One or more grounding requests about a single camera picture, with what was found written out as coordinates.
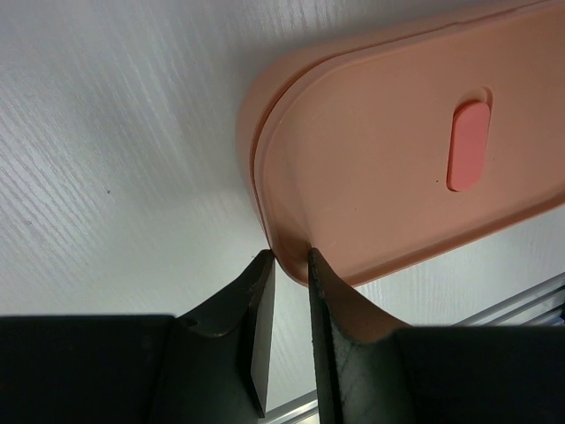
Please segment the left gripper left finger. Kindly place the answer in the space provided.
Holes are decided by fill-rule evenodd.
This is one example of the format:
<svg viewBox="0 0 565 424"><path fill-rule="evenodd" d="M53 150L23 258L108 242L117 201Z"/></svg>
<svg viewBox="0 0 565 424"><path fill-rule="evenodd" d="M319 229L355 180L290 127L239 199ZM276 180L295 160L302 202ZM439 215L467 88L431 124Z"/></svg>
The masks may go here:
<svg viewBox="0 0 565 424"><path fill-rule="evenodd" d="M5 316L4 423L256 423L266 414L275 257L193 310Z"/></svg>

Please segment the pink box lid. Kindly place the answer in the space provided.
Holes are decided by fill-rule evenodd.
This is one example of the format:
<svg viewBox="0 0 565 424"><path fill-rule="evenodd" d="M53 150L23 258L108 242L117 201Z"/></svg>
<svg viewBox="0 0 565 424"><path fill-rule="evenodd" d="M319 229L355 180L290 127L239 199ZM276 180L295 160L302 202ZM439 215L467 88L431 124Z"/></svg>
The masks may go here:
<svg viewBox="0 0 565 424"><path fill-rule="evenodd" d="M564 202L564 4L332 57L260 133L261 223L283 271L321 251L361 285Z"/></svg>

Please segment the pink lunch box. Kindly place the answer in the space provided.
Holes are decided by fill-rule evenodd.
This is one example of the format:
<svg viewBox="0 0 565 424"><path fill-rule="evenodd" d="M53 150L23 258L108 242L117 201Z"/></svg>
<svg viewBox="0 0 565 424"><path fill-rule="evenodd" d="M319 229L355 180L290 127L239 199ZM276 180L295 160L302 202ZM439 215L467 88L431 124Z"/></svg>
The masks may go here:
<svg viewBox="0 0 565 424"><path fill-rule="evenodd" d="M372 31L317 42L302 49L294 49L276 60L259 75L247 91L236 124L238 160L260 222L263 223L264 218L254 177L254 161L260 133L283 94L302 75L332 57L476 20L489 19L500 14L523 11L536 4L536 1L488 1L428 18L412 19Z"/></svg>

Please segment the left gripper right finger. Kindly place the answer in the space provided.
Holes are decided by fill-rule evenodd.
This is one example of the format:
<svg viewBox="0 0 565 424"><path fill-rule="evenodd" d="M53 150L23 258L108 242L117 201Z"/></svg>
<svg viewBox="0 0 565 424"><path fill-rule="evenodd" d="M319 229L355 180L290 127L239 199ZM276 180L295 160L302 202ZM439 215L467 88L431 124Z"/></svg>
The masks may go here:
<svg viewBox="0 0 565 424"><path fill-rule="evenodd" d="M558 326L415 327L308 254L323 423L561 423Z"/></svg>

